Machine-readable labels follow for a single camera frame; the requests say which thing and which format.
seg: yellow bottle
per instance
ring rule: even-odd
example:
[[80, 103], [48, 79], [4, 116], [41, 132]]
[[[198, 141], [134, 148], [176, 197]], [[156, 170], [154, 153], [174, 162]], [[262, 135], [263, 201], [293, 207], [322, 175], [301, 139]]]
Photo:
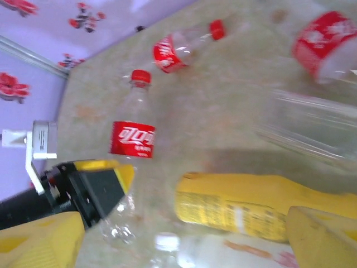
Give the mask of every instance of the yellow bottle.
[[356, 195], [321, 193], [275, 175], [187, 173], [176, 189], [180, 220], [277, 242], [287, 242], [291, 206], [357, 219]]
[[300, 268], [357, 267], [357, 220], [292, 207], [286, 229]]

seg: clear plastic bottle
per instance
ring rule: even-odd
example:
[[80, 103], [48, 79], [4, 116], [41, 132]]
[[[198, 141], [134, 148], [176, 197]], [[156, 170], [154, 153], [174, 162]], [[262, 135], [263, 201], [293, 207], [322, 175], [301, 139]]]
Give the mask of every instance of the clear plastic bottle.
[[179, 268], [176, 253], [180, 239], [174, 233], [159, 233], [155, 239], [155, 253], [146, 268]]
[[112, 245], [122, 241], [132, 243], [144, 232], [156, 125], [148, 99], [150, 82], [149, 72], [132, 72], [131, 91], [113, 122], [110, 153], [121, 164], [133, 165], [135, 176], [128, 194], [101, 223], [102, 234]]
[[357, 83], [357, 24], [351, 19], [314, 0], [254, 0], [252, 5], [318, 83]]
[[298, 268], [291, 246], [243, 234], [185, 236], [177, 263], [182, 268]]
[[223, 20], [201, 23], [190, 28], [175, 31], [154, 44], [148, 51], [123, 68], [122, 78], [129, 78], [130, 71], [135, 68], [149, 71], [153, 76], [173, 73], [191, 65], [202, 50], [235, 31], [241, 20], [234, 14]]
[[271, 93], [264, 110], [264, 117], [256, 131], [267, 141], [279, 146], [312, 156], [347, 171], [356, 170], [357, 108], [355, 106], [275, 90]]

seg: yellow bottle label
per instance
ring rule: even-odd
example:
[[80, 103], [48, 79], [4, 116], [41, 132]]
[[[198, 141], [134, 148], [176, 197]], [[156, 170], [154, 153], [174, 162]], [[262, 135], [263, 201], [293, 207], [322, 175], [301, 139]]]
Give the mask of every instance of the yellow bottle label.
[[184, 222], [287, 241], [285, 215], [264, 205], [235, 202], [218, 195], [177, 192], [176, 214]]

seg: floral wallpaper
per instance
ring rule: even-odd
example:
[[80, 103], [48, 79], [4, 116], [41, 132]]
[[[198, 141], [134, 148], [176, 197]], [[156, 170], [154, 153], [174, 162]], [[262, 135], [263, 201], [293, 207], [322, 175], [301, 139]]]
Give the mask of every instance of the floral wallpaper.
[[71, 69], [194, 1], [0, 0], [0, 35]]
[[19, 83], [15, 76], [7, 73], [0, 73], [0, 98], [5, 101], [17, 101], [23, 103], [30, 95], [30, 86]]

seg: plastic bottle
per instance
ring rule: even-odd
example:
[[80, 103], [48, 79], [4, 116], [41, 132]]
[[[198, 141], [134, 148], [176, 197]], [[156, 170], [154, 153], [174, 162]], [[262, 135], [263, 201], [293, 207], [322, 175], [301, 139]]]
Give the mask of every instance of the plastic bottle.
[[146, 268], [179, 268], [176, 252], [179, 250], [180, 239], [174, 233], [159, 233], [155, 239], [153, 258]]
[[357, 195], [327, 194], [277, 175], [186, 173], [176, 188], [175, 211], [187, 223], [287, 242], [291, 206], [357, 219]]
[[183, 237], [177, 262], [182, 268], [298, 268], [289, 245], [242, 234]]
[[318, 83], [357, 83], [357, 24], [314, 0], [254, 0], [253, 11], [284, 36], [294, 58]]
[[130, 77], [130, 70], [140, 68], [153, 76], [173, 73], [191, 65], [212, 42], [225, 37], [240, 25], [236, 14], [223, 20], [201, 23], [175, 31], [155, 43], [148, 51], [135, 57], [121, 70], [123, 78]]
[[256, 128], [262, 138], [355, 172], [357, 107], [282, 90], [271, 93], [266, 107]]
[[101, 223], [102, 234], [113, 244], [132, 243], [144, 232], [144, 206], [150, 198], [150, 173], [155, 141], [155, 118], [148, 99], [151, 75], [134, 70], [131, 91], [119, 107], [113, 122], [110, 153], [121, 164], [131, 164], [134, 178], [128, 194]]

